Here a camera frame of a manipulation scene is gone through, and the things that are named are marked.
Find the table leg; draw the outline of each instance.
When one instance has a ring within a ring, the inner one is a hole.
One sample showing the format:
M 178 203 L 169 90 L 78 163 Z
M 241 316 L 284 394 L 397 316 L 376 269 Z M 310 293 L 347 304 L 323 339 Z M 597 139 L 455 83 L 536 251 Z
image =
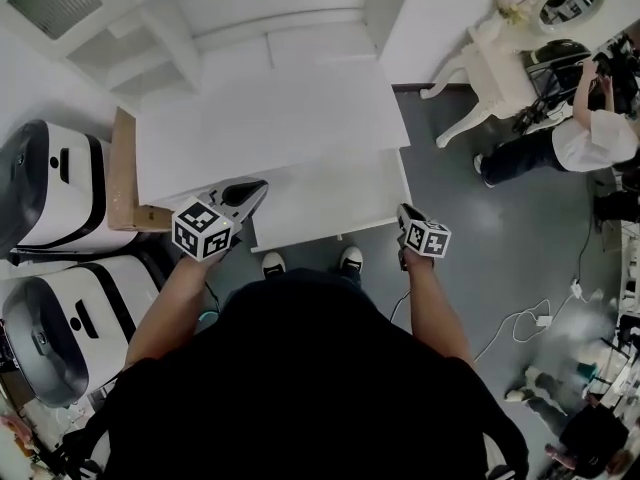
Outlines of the table leg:
M 428 100 L 440 94 L 449 83 L 453 74 L 461 69 L 464 69 L 464 59 L 462 55 L 450 59 L 436 75 L 435 85 L 431 89 L 422 89 L 420 91 L 420 97 L 423 100 Z
M 478 103 L 475 107 L 473 107 L 473 110 L 469 112 L 466 117 L 458 121 L 446 132 L 440 135 L 440 137 L 436 139 L 436 144 L 439 148 L 446 147 L 449 141 L 456 135 L 459 135 L 464 131 L 478 126 L 480 123 L 485 121 L 491 115 L 491 113 L 491 110 L 489 110 L 485 105 L 483 105 L 482 103 Z

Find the gray floor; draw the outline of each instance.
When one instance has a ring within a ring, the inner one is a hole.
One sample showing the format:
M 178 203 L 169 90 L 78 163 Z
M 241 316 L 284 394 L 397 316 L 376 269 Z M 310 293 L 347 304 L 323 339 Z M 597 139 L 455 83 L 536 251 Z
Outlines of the gray floor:
M 589 229 L 587 180 L 583 175 L 540 170 L 489 190 L 473 170 L 471 159 L 509 138 L 510 123 L 490 119 L 440 150 L 435 137 L 464 116 L 475 105 L 475 97 L 445 92 L 423 102 L 417 94 L 400 94 L 398 102 L 412 144 L 402 151 L 402 158 L 414 204 L 453 232 L 448 255 L 437 263 L 437 273 L 478 353 L 508 314 L 545 298 L 555 313 L 568 297 Z M 326 239 L 280 252 L 289 268 L 327 269 L 347 244 L 357 244 L 365 257 L 363 287 L 380 311 L 390 315 L 408 288 L 407 276 L 400 272 L 396 259 L 397 235 L 395 226 L 386 226 L 345 236 L 344 242 Z M 237 247 L 224 267 L 212 274 L 211 284 L 221 299 L 260 278 L 260 258 L 249 252 L 249 245 Z M 592 234 L 582 262 L 586 296 L 600 288 L 608 300 L 617 296 L 619 282 L 619 252 L 604 252 L 602 239 Z M 395 321 L 407 329 L 408 310 L 403 305 Z M 340 315 L 327 317 L 339 325 Z M 571 357 L 576 350 L 600 336 L 610 336 L 614 319 L 615 313 L 603 309 L 600 302 L 587 306 L 574 300 L 548 333 L 524 345 L 512 341 L 512 325 L 507 324 L 478 363 L 478 372 L 498 399 L 518 383 L 523 368 L 532 362 L 551 374 L 566 376 L 575 368 Z M 519 327 L 523 337 L 535 330 L 531 321 Z M 445 394 L 446 386 L 441 389 Z M 554 438 L 525 408 L 503 407 L 529 443 L 531 478 L 535 478 L 547 464 L 544 444 Z

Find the cardboard box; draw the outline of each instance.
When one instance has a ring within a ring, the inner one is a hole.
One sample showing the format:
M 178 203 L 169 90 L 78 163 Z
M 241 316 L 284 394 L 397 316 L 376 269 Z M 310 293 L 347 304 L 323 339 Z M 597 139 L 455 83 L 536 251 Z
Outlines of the cardboard box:
M 140 206 L 136 171 L 136 120 L 118 108 L 107 175 L 107 220 L 118 231 L 171 231 L 171 210 Z

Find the white drawer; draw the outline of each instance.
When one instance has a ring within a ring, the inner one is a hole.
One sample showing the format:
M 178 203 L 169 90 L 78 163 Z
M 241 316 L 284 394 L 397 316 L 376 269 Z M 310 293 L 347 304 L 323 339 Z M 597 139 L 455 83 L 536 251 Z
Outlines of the white drawer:
M 397 206 L 411 203 L 397 149 L 349 153 L 254 176 L 269 182 L 269 193 L 253 216 L 253 252 L 391 224 Z

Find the black pants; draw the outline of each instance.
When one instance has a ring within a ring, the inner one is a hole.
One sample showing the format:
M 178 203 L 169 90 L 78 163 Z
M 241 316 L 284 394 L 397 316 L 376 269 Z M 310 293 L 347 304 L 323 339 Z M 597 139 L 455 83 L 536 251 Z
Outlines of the black pants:
M 640 222 L 640 204 L 635 192 L 614 192 L 593 200 L 593 213 L 601 221 L 626 220 Z
M 551 141 L 552 130 L 540 130 L 500 146 L 482 160 L 480 171 L 487 183 L 497 185 L 539 167 L 566 171 Z

